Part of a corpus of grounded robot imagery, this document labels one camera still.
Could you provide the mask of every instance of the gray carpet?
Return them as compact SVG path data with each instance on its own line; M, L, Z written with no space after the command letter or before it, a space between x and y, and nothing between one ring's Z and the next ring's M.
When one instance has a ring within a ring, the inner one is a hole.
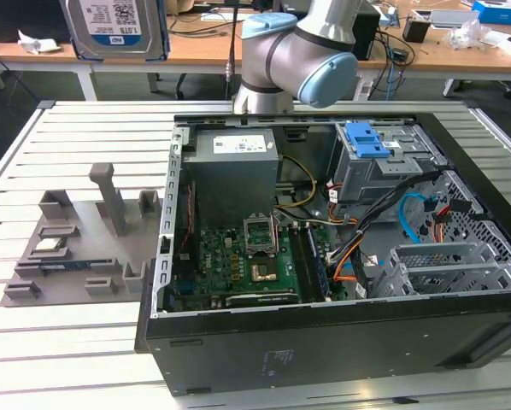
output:
M36 107L29 94L17 85L14 77L5 74L6 88L0 91L0 159L20 132ZM97 75L98 98L112 100L173 100L178 75L163 74L159 92L149 92L147 76L137 73L100 73ZM72 73L25 72L24 82L45 100L83 100L83 94ZM187 100L223 99L223 78L212 74L189 74L182 86ZM447 101L442 97L443 80L407 79L397 91L396 101ZM376 91L373 100L385 100L385 93ZM492 82L474 81L451 98L475 103L511 136L511 100Z

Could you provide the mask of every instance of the white label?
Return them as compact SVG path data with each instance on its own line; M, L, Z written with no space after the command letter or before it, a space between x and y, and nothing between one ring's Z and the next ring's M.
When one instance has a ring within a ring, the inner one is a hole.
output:
M109 36L109 42L111 44L123 45L125 43L125 38L122 36Z
M142 33L136 0L79 0L79 4L88 33L92 35L117 35L119 37L109 39L111 43L124 44L122 35Z
M249 154L267 152L262 135L231 135L214 137L214 154Z
M338 192L336 190L329 190L328 193L330 194L330 202L338 203Z
M360 295L360 297L361 297L362 299L366 299L366 294L367 294L367 292L366 292L366 290L364 289L364 287L363 287L361 284L359 284L359 283L356 283L356 293L357 293L358 295Z
M383 141L383 146L385 148L401 148L400 144L396 141Z
M42 265L41 269L44 271L58 271L58 270L64 270L66 267L64 265Z
M369 255L367 257L367 262L364 263L365 267L376 267L379 264L379 260L377 259L377 255Z

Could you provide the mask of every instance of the slotted metal table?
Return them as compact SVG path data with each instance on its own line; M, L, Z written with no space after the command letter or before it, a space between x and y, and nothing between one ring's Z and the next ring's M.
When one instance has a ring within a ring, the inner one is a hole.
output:
M328 110L434 113L511 202L511 141L479 109L345 102ZM229 111L225 102L57 102L37 109L0 162L0 300L45 190L67 189L74 201L101 199L86 175L93 162L109 161L124 198L143 189L162 197L174 115ZM511 408L511 350L477 370L174 399L152 356L133 351L138 309L137 302L0 307L0 408Z

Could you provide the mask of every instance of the black box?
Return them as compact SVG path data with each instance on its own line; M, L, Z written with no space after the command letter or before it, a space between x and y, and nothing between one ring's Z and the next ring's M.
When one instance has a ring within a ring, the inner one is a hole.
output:
M428 27L430 27L430 21L407 19L402 37L410 43L422 43L425 41Z
M311 0L282 0L281 10L291 13L301 20L307 15L310 3ZM356 38L352 54L355 55L358 61L369 60L375 33L379 27L379 19L379 12L367 0L362 0L355 24L352 27L352 32Z

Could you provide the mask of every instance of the blue drive latch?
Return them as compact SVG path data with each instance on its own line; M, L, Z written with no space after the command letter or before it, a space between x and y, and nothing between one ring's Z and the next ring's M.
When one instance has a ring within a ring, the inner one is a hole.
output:
M356 147L358 158L388 158L391 155L369 123L349 122L344 131L347 139Z

